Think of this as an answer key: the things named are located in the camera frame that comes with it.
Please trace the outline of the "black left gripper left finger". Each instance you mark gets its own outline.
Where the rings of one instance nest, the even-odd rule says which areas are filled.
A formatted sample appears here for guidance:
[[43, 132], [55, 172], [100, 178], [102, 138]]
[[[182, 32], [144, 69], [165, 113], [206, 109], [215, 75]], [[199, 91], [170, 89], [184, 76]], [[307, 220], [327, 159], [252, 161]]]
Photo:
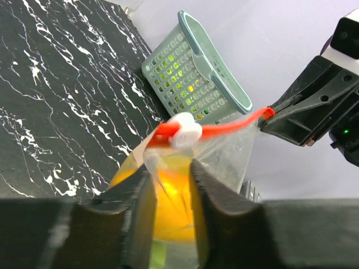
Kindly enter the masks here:
[[2, 268], [148, 268], [156, 209], [146, 167], [83, 203], [1, 200]]

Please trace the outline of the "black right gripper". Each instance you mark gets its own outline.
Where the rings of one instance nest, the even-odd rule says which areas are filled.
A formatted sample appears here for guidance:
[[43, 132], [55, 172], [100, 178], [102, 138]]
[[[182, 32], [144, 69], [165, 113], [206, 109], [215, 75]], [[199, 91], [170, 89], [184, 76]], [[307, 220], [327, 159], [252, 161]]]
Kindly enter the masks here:
[[332, 147], [358, 166], [357, 75], [358, 8], [339, 19], [320, 54], [271, 105], [276, 113], [261, 131], [296, 146], [329, 132]]

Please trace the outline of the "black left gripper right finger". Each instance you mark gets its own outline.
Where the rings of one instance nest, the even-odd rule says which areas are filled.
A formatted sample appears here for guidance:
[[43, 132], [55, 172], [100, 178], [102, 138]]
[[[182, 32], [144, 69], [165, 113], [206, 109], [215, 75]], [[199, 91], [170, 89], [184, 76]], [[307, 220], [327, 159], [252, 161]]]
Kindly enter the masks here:
[[190, 165], [200, 268], [357, 268], [358, 200], [252, 202]]

